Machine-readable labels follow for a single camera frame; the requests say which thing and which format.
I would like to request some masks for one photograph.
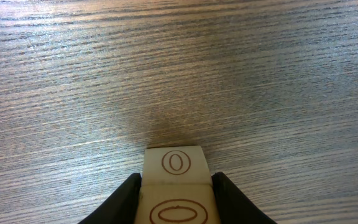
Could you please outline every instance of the gray wood tabletop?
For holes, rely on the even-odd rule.
[[[0,223],[194,144],[278,223],[358,224],[358,0],[0,1]]]

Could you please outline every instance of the brown oval outline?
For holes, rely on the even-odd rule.
[[[185,170],[184,172],[182,172],[182,173],[180,173],[180,174],[174,174],[173,172],[169,172],[169,171],[167,170],[167,168],[164,166],[164,159],[165,159],[165,156],[167,156],[167,154],[170,153],[170,152],[181,152],[181,153],[183,153],[183,154],[187,157],[187,159],[189,160],[189,167],[187,167],[187,170]],[[161,165],[162,165],[162,168],[164,168],[164,170],[167,171],[169,174],[172,174],[172,175],[181,175],[181,174],[184,174],[185,172],[187,172],[187,171],[190,169],[190,167],[191,167],[191,159],[190,159],[190,156],[189,156],[188,154],[186,154],[185,152],[183,152],[183,151],[181,151],[181,150],[172,150],[172,151],[169,151],[169,152],[165,153],[165,155],[162,157]]]
[[[163,205],[165,203],[168,203],[168,202],[191,202],[191,203],[195,203],[196,205],[200,206],[204,212],[205,212],[205,219],[203,220],[203,222],[201,222],[200,224],[205,224],[207,221],[208,221],[208,212],[206,211],[206,208],[204,207],[204,205],[198,203],[198,202],[195,202],[193,200],[188,200],[188,199],[171,199],[171,200],[165,200],[163,202],[160,202],[158,203],[156,206],[154,206],[151,211],[150,211],[150,215],[149,215],[149,220],[152,224],[156,224],[154,221],[153,221],[153,218],[152,218],[152,214],[154,212],[154,210],[160,206],[160,205]]]
[[[173,156],[177,156],[177,157],[179,157],[179,159],[180,159],[180,167],[179,167],[179,169],[175,169],[175,168],[173,168],[173,166],[172,166],[172,157],[173,157]],[[174,171],[181,170],[181,168],[183,167],[183,159],[181,159],[181,156],[179,156],[178,154],[172,154],[172,155],[169,157],[169,166],[170,166],[171,169],[173,169]]]
[[[163,212],[166,212],[166,211],[169,211],[169,210],[173,210],[173,209],[185,209],[185,210],[190,210],[192,212],[194,212],[194,215],[190,218],[185,218],[185,219],[182,219],[182,220],[171,220],[169,218],[164,218],[163,216],[161,216],[161,213]],[[168,207],[168,208],[164,208],[163,210],[161,210],[159,213],[158,213],[158,218],[163,220],[163,221],[166,221],[166,222],[175,222],[175,223],[181,223],[181,222],[188,222],[188,221],[192,221],[193,219],[195,219],[196,217],[198,216],[197,214],[197,211],[190,208],[190,207],[185,207],[185,206],[172,206],[172,207]]]

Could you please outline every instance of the wood grain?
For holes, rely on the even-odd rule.
[[[358,223],[358,1],[0,1],[0,223],[192,144],[279,223]]]

